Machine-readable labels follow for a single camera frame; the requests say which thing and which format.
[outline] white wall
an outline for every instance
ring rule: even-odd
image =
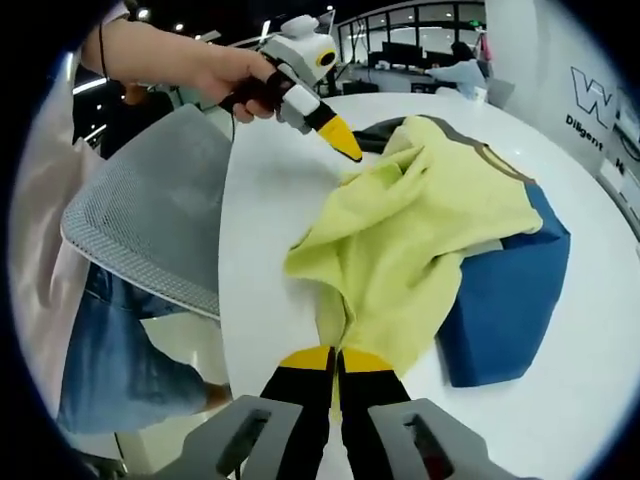
[[[595,175],[619,86],[606,56],[552,0],[486,0],[486,9],[494,76],[515,85],[504,110],[544,133]],[[567,123],[569,115],[576,125]]]

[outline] person's arm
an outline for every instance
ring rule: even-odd
[[[85,41],[82,63],[104,74],[96,27]],[[163,83],[197,88],[220,102],[248,77],[266,81],[275,68],[259,53],[208,45],[163,32],[142,22],[114,20],[102,28],[104,62],[109,77],[127,82]],[[234,113],[247,122],[253,115],[268,117],[255,100],[237,104]]]
[[[424,73],[442,82],[458,83],[465,78],[465,68],[463,62],[458,62],[451,67],[430,68]]]

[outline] ceiling light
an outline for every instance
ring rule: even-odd
[[[97,80],[93,80],[91,82],[85,83],[73,89],[73,94],[77,95],[78,93],[86,92],[87,90],[91,90],[92,88],[99,87],[100,85],[104,85],[107,83],[106,78],[99,78]]]
[[[86,141],[91,140],[93,137],[95,137],[97,134],[99,134],[102,130],[104,130],[105,128],[107,128],[107,125],[104,124],[101,127],[98,127],[97,130],[94,130],[93,132],[91,132],[89,135],[87,135],[84,139]]]
[[[145,20],[149,18],[149,13],[150,12],[148,8],[141,8],[140,10],[138,10],[136,17],[138,17],[138,20]]]
[[[267,20],[262,24],[262,34],[260,35],[260,41],[262,42],[269,34],[269,28],[271,27],[271,20]]]

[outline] wall logo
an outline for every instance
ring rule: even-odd
[[[573,76],[573,89],[576,94],[576,104],[589,115],[595,113],[598,123],[604,128],[609,129],[608,121],[612,115],[607,115],[606,110],[611,104],[613,92],[607,95],[606,88],[599,82],[591,79],[587,82],[587,76],[584,72],[575,67],[571,67],[571,75]]]

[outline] person's hand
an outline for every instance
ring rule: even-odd
[[[255,77],[263,82],[275,72],[275,68],[262,54],[242,48],[206,45],[206,57],[200,61],[196,87],[216,102],[221,102],[247,78]],[[273,111],[256,100],[233,107],[236,118],[249,123],[254,116],[269,118]]]

